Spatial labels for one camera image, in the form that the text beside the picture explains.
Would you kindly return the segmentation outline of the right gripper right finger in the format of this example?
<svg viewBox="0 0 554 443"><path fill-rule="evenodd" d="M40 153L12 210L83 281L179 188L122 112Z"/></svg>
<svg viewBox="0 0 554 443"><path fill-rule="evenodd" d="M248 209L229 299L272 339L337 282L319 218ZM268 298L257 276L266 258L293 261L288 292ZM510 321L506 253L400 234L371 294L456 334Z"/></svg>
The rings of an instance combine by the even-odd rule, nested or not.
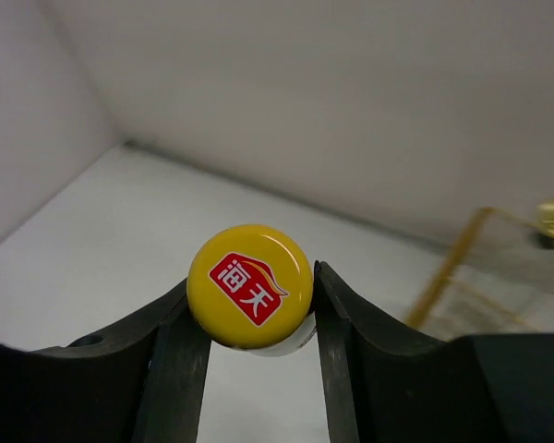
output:
<svg viewBox="0 0 554 443"><path fill-rule="evenodd" d="M313 306L333 442L554 442L554 333L440 341L325 262Z"/></svg>

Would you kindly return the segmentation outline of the green label sauce bottle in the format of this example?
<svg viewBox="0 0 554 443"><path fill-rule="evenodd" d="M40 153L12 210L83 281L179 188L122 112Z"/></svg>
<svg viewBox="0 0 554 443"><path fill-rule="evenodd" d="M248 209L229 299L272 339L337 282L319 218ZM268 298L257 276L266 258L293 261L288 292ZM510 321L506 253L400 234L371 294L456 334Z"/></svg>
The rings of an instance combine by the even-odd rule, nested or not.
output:
<svg viewBox="0 0 554 443"><path fill-rule="evenodd" d="M193 318L227 348L276 357L303 348L316 333L314 274L300 246L262 224L215 234L187 274Z"/></svg>

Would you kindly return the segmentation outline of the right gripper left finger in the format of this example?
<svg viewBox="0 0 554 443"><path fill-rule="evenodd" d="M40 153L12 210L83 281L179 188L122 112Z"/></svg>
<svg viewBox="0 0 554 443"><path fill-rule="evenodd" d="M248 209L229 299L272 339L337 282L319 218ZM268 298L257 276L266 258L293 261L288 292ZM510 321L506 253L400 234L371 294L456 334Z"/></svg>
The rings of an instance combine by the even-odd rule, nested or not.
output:
<svg viewBox="0 0 554 443"><path fill-rule="evenodd" d="M210 347L184 282L68 346L0 344L0 442L194 442Z"/></svg>

